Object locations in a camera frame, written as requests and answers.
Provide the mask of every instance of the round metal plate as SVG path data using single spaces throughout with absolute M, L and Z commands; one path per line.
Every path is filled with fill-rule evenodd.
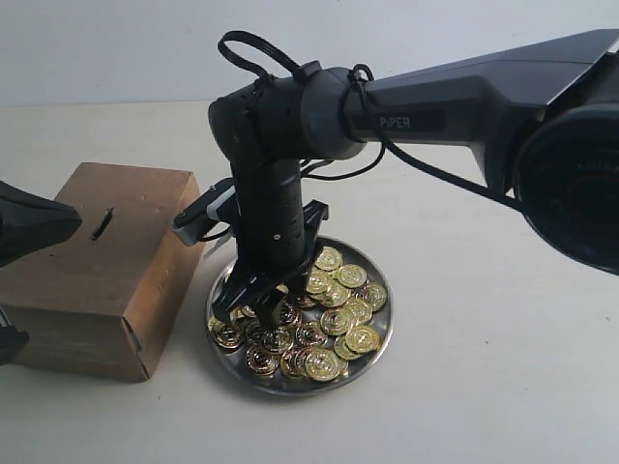
M 368 272 L 368 280 L 380 283 L 387 290 L 387 302 L 382 309 L 372 314 L 371 320 L 367 323 L 367 325 L 375 328 L 380 334 L 380 339 L 382 342 L 381 346 L 375 352 L 362 356 L 358 360 L 349 362 L 348 374 L 346 376 L 340 375 L 340 377 L 331 382 L 322 383 L 305 378 L 288 379 L 281 374 L 279 369 L 275 374 L 270 377 L 259 377 L 254 375 L 246 365 L 245 355 L 248 350 L 247 345 L 242 346 L 240 349 L 233 353 L 226 352 L 215 343 L 213 338 L 208 334 L 207 329 L 207 335 L 209 340 L 211 341 L 211 345 L 213 346 L 217 357 L 221 361 L 223 366 L 235 377 L 247 382 L 248 384 L 253 385 L 259 390 L 284 396 L 309 396 L 328 392 L 330 390 L 349 384 L 353 380 L 361 377 L 374 365 L 374 363 L 378 361 L 378 359 L 387 348 L 387 344 L 389 343 L 393 329 L 393 298 L 389 285 L 385 280 L 385 277 L 380 273 L 376 265 L 374 265 L 374 263 L 372 263 L 358 249 L 344 242 L 328 237 L 320 237 L 320 240 L 325 247 L 337 248 L 343 255 L 344 263 L 358 264 L 359 266 L 366 269 L 366 271 Z M 220 294 L 221 288 L 223 286 L 223 280 L 225 276 L 230 274 L 230 272 L 232 271 L 234 263 L 235 261 L 232 261 L 227 266 L 225 266 L 225 268 L 221 271 L 220 275 L 218 275 L 217 279 L 215 280 L 213 287 L 211 288 L 205 308 L 205 327 L 206 322 L 213 315 L 211 304 Z M 320 320 L 320 316 L 323 312 L 323 309 L 317 308 L 316 306 L 309 309 L 304 309 L 304 320 L 318 321 Z M 330 336 L 325 347 L 333 347 L 334 341 L 335 337 Z

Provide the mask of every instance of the stainless steel tray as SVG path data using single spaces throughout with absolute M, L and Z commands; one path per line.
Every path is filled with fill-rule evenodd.
M 385 277 L 380 273 L 376 265 L 374 265 L 374 263 L 372 263 L 358 249 L 350 246 L 349 244 L 328 237 L 320 237 L 320 240 L 327 247 L 337 248 L 343 255 L 344 263 L 358 264 L 365 268 L 366 271 L 368 271 L 368 279 L 370 281 L 380 283 L 387 290 L 387 302 L 382 309 L 373 314 L 371 320 L 368 322 L 368 325 L 375 328 L 380 334 L 382 344 L 378 350 L 373 352 L 373 354 L 368 354 L 358 360 L 349 362 L 348 374 L 346 376 L 340 376 L 331 382 L 322 383 L 311 379 L 288 379 L 281 374 L 279 369 L 270 377 L 256 376 L 248 369 L 245 362 L 247 345 L 242 346 L 233 353 L 226 352 L 219 345 L 217 345 L 217 343 L 215 343 L 207 329 L 207 336 L 211 341 L 211 345 L 215 350 L 217 358 L 221 361 L 223 366 L 238 379 L 247 382 L 248 384 L 264 392 L 283 396 L 309 396 L 342 387 L 365 374 L 384 353 L 391 338 L 393 329 L 393 298 Z M 232 261 L 225 266 L 225 268 L 218 275 L 211 291 L 209 292 L 205 308 L 205 328 L 207 326 L 207 321 L 213 315 L 211 304 L 220 294 L 223 286 L 223 280 L 225 276 L 232 271 L 234 262 L 235 261 Z M 304 310 L 304 319 L 319 320 L 322 312 L 323 311 L 321 309 L 306 309 Z M 333 343 L 334 337 L 330 336 L 326 347 L 332 347 Z

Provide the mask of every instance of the table surface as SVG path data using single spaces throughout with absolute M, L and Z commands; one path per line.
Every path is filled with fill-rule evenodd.
M 228 174 L 207 102 L 0 108 L 3 181 L 53 196 L 81 161 Z M 328 168 L 345 172 L 374 156 Z M 467 150 L 408 147 L 481 180 Z M 0 460 L 614 463 L 619 286 L 563 257 L 522 217 L 393 156 L 304 181 L 325 235 L 363 250 L 394 292 L 394 336 L 358 382 L 306 399 L 238 385 L 205 337 L 207 292 L 233 244 L 202 260 L 153 379 L 0 369 Z

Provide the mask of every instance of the cardboard box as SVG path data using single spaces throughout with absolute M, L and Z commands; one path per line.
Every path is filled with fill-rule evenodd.
M 197 196 L 191 172 L 81 164 L 56 196 L 79 211 L 81 227 L 0 270 L 0 305 L 30 334 L 15 362 L 150 378 L 202 250 L 170 225 Z M 109 225 L 91 240 L 109 208 Z

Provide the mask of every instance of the white wall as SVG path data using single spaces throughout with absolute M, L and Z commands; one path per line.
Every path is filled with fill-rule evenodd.
M 211 100 L 251 80 L 230 29 L 384 76 L 618 26 L 617 0 L 0 0 L 0 104 Z

